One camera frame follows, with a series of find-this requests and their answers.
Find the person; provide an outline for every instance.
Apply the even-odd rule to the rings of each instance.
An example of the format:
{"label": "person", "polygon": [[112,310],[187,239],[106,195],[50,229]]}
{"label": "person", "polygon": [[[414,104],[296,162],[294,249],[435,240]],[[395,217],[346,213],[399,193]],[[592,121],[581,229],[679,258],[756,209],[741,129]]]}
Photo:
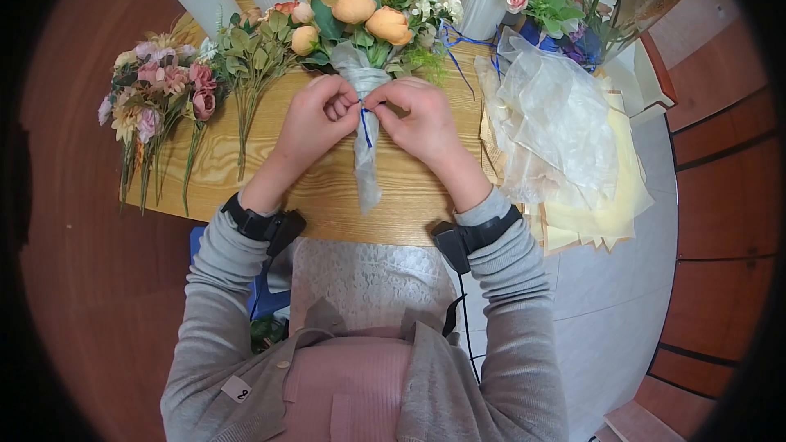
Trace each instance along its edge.
{"label": "person", "polygon": [[[442,90],[406,77],[363,102],[393,142],[440,179],[458,225],[508,214],[510,201],[461,145]],[[409,114],[399,118],[387,102]],[[283,193],[359,126],[360,115],[344,79],[312,80],[293,97],[275,148],[237,196],[241,208],[275,214]],[[468,256],[488,299],[479,385],[466,353],[421,321],[400,338],[380,338],[342,330],[340,318],[325,313],[252,356],[246,303],[268,244],[242,235],[221,209],[205,229],[161,399],[169,440],[567,439],[552,298],[542,252],[520,214]]]}

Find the hand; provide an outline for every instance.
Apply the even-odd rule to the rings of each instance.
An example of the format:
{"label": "hand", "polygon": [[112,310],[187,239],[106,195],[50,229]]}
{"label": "hand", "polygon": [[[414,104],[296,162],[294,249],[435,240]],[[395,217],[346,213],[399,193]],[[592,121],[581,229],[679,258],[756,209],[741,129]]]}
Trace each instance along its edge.
{"label": "hand", "polygon": [[[399,119],[385,101],[409,114]],[[450,193],[456,211],[466,212],[491,192],[475,157],[461,145],[447,96],[437,86],[404,77],[374,89],[364,100],[399,147],[424,162]]]}
{"label": "hand", "polygon": [[[385,101],[409,115],[399,119]],[[424,162],[431,170],[464,150],[458,140],[445,92],[416,77],[404,77],[374,89],[364,100],[399,147]]]}
{"label": "hand", "polygon": [[274,211],[287,188],[358,123],[358,93],[347,81],[338,75],[313,79],[292,97],[276,147],[243,190],[241,206]]}

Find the white flower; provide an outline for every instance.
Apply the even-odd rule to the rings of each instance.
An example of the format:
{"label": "white flower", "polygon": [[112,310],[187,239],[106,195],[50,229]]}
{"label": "white flower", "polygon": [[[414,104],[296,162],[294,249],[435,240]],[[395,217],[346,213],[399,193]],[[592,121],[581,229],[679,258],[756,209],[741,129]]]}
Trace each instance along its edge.
{"label": "white flower", "polygon": [[418,37],[415,38],[415,42],[419,46],[430,48],[434,46],[434,39],[437,36],[437,28],[435,28],[431,23],[426,23],[423,26],[424,28],[418,32]]}
{"label": "white flower", "polygon": [[454,23],[460,23],[464,19],[464,7],[460,0],[441,0],[441,2]]}
{"label": "white flower", "polygon": [[415,0],[415,4],[412,7],[412,13],[414,15],[421,15],[425,21],[431,15],[431,2],[428,0]]}
{"label": "white flower", "polygon": [[210,41],[210,38],[205,38],[199,47],[199,58],[201,60],[212,60],[218,51],[219,44],[215,41]]}

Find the purple flower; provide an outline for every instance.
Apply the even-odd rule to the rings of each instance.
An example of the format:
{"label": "purple flower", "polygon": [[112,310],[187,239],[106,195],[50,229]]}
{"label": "purple flower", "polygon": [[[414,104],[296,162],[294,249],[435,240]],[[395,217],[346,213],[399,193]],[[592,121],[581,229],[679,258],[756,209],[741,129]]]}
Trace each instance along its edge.
{"label": "purple flower", "polygon": [[139,141],[147,143],[150,137],[161,133],[161,123],[158,112],[145,108],[142,110],[142,116],[137,123],[137,131],[139,132]]}
{"label": "purple flower", "polygon": [[584,36],[584,32],[586,31],[587,27],[584,23],[578,24],[578,29],[576,29],[573,33],[567,34],[567,36],[571,39],[573,43],[579,41]]}
{"label": "purple flower", "polygon": [[137,58],[141,60],[144,60],[147,55],[153,54],[156,50],[158,50],[158,47],[152,41],[144,41],[133,49],[137,54]]}
{"label": "purple flower", "polygon": [[112,113],[112,103],[109,102],[109,95],[105,95],[104,100],[98,107],[98,124],[106,123],[110,113]]}

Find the blue ribbon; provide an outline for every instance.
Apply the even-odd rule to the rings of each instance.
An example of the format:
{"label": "blue ribbon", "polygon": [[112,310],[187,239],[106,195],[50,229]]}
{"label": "blue ribbon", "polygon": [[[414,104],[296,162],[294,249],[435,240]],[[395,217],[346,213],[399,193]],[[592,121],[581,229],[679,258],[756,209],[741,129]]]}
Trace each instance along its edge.
{"label": "blue ribbon", "polygon": [[373,113],[371,110],[367,110],[365,107],[361,107],[360,108],[360,121],[363,122],[363,133],[366,134],[366,143],[368,143],[368,148],[370,149],[370,148],[374,147],[374,145],[371,144],[371,138],[368,136],[368,126],[366,125],[366,112],[367,111],[368,111],[368,113]]}

